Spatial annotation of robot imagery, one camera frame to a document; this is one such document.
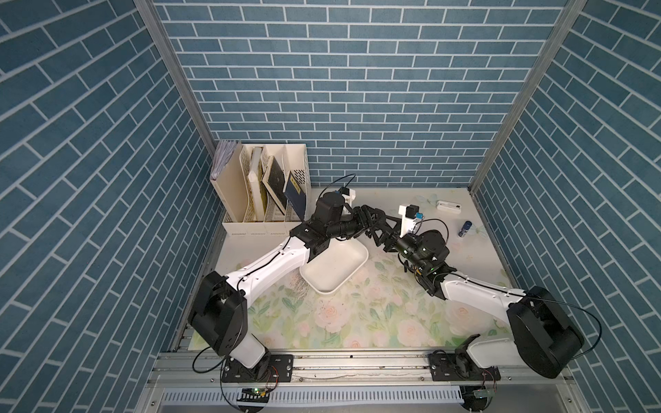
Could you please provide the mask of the round black tape measure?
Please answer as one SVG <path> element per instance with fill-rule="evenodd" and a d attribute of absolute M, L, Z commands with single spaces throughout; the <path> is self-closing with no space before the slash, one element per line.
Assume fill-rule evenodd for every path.
<path fill-rule="evenodd" d="M 366 232 L 383 230 L 387 227 L 387 215 L 380 208 L 372 208 L 371 206 L 360 206 L 359 215 L 361 222 L 363 222 L 363 229 Z"/>

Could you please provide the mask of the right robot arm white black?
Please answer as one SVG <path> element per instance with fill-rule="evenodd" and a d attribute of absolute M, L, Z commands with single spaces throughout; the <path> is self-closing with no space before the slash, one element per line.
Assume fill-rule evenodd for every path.
<path fill-rule="evenodd" d="M 582 356 L 585 336 L 567 315 L 566 303 L 547 289 L 501 287 L 463 275 L 446 263 L 449 249 L 437 230 L 403 229 L 403 220 L 383 216 L 368 222 L 366 233 L 387 252 L 395 252 L 404 269 L 428 295 L 474 307 L 503 322 L 510 333 L 489 337 L 473 333 L 454 351 L 461 374 L 477 368 L 528 367 L 553 379 Z"/>

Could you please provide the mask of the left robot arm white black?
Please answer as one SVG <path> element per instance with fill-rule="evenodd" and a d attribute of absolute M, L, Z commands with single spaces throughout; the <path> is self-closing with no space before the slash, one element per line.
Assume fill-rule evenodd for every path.
<path fill-rule="evenodd" d="M 262 365 L 268 350 L 249 332 L 248 308 L 284 275 L 316 260 L 332 239 L 352 239 L 365 227 L 358 218 L 332 223 L 311 219 L 244 268 L 227 275 L 211 272 L 193 299 L 189 324 L 218 356 L 230 356 L 246 368 Z"/>

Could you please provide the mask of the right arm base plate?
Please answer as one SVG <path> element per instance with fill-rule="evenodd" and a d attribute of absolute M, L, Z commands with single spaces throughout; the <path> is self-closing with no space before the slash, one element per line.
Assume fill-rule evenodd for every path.
<path fill-rule="evenodd" d="M 428 354 L 433 381 L 498 382 L 501 374 L 495 367 L 479 368 L 465 354 L 447 353 L 437 349 Z"/>

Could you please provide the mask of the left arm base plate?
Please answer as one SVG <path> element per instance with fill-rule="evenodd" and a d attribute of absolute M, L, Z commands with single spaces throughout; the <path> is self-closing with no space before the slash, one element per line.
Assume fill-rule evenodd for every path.
<path fill-rule="evenodd" d="M 221 371 L 224 383 L 289 383 L 292 379 L 294 356 L 267 353 L 254 368 L 247 368 L 231 359 Z"/>

